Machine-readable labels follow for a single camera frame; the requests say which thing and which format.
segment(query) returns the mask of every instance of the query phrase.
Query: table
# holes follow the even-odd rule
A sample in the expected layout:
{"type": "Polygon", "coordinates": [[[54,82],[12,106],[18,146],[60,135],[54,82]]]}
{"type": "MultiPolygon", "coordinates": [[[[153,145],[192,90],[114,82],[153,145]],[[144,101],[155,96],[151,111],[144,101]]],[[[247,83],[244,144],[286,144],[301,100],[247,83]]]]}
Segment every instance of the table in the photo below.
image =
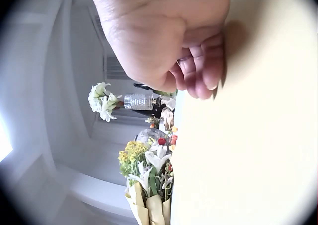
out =
{"type": "Polygon", "coordinates": [[[171,225],[299,224],[317,204],[317,6],[232,0],[227,23],[215,99],[178,93],[171,225]]]}

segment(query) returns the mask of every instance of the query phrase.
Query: flower arrangement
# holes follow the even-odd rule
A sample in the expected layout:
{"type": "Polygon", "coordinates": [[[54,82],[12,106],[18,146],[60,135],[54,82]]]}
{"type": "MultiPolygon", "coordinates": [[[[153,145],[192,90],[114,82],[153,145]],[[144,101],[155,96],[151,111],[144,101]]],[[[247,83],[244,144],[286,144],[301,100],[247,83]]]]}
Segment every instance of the flower arrangement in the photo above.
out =
{"type": "Polygon", "coordinates": [[[168,149],[172,135],[148,143],[127,143],[119,152],[120,171],[127,178],[126,199],[139,225],[169,225],[173,168],[168,149]]]}
{"type": "Polygon", "coordinates": [[[115,96],[110,91],[106,90],[106,86],[110,86],[110,83],[98,83],[92,86],[92,91],[88,95],[88,101],[93,112],[99,112],[100,118],[106,120],[117,119],[112,116],[112,111],[117,107],[118,99],[120,96],[115,96]]]}

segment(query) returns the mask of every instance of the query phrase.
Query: clear glass bottle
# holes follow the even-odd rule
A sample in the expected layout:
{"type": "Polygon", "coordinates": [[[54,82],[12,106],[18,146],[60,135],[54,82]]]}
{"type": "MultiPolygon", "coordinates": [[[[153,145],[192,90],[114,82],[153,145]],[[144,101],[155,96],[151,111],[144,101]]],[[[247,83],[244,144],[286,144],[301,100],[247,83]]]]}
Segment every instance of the clear glass bottle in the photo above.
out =
{"type": "Polygon", "coordinates": [[[130,110],[151,111],[154,104],[158,104],[158,99],[154,99],[152,94],[129,93],[124,96],[124,106],[130,110]]]}

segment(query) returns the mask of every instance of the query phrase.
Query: red flower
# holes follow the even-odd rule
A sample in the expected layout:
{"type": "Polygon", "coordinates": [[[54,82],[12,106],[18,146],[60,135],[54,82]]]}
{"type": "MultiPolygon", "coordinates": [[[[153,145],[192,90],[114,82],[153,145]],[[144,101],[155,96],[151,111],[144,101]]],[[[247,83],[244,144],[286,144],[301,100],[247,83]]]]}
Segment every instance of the red flower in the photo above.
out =
{"type": "Polygon", "coordinates": [[[170,144],[176,144],[177,139],[178,139],[177,135],[172,135],[170,137],[170,144]]]}
{"type": "Polygon", "coordinates": [[[158,139],[158,144],[159,144],[159,145],[164,145],[164,144],[166,144],[166,139],[165,139],[165,138],[159,138],[159,139],[158,139]]]}

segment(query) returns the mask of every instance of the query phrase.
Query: white flower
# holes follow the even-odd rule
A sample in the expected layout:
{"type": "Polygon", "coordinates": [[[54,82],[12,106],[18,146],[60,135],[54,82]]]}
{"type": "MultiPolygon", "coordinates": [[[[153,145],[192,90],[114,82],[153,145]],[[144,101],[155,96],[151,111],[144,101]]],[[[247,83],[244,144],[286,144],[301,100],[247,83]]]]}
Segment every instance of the white flower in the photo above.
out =
{"type": "Polygon", "coordinates": [[[173,177],[170,177],[170,178],[162,185],[162,189],[165,189],[168,184],[172,183],[172,181],[173,181],[173,177]]]}
{"type": "Polygon", "coordinates": [[[113,109],[117,106],[118,98],[110,91],[106,90],[106,86],[110,86],[110,83],[98,83],[95,86],[92,86],[92,90],[88,95],[88,101],[92,108],[93,112],[99,112],[100,118],[106,120],[107,122],[110,119],[117,119],[112,116],[113,109]]]}
{"type": "Polygon", "coordinates": [[[159,146],[160,146],[160,145],[158,144],[158,142],[155,141],[155,142],[152,143],[152,145],[151,145],[149,151],[156,151],[156,152],[157,152],[159,146]]]}
{"type": "Polygon", "coordinates": [[[162,159],[167,153],[167,146],[160,145],[157,149],[157,156],[162,159]]]}
{"type": "Polygon", "coordinates": [[[93,87],[92,87],[92,92],[89,93],[88,95],[88,101],[89,104],[92,108],[93,112],[100,112],[101,111],[101,101],[98,97],[94,97],[95,95],[95,91],[93,91],[93,87]]]}
{"type": "Polygon", "coordinates": [[[133,174],[129,174],[128,179],[138,181],[141,184],[141,186],[146,191],[148,191],[148,188],[149,188],[148,178],[149,178],[149,174],[150,174],[150,171],[152,170],[152,168],[150,168],[149,170],[146,171],[143,167],[143,162],[141,162],[141,163],[139,162],[138,169],[139,169],[140,177],[133,175],[133,174]]]}
{"type": "Polygon", "coordinates": [[[111,115],[112,111],[108,111],[108,110],[101,110],[100,111],[100,118],[102,118],[103,120],[110,122],[110,119],[116,120],[117,117],[114,117],[111,115]]]}
{"type": "Polygon", "coordinates": [[[160,172],[161,167],[166,162],[167,159],[171,157],[171,155],[165,155],[163,157],[159,157],[158,155],[155,155],[152,151],[146,151],[145,152],[146,159],[156,168],[157,174],[160,172]]]}
{"type": "Polygon", "coordinates": [[[99,96],[104,96],[106,95],[106,86],[110,86],[110,83],[98,83],[95,87],[95,92],[99,96]]]}

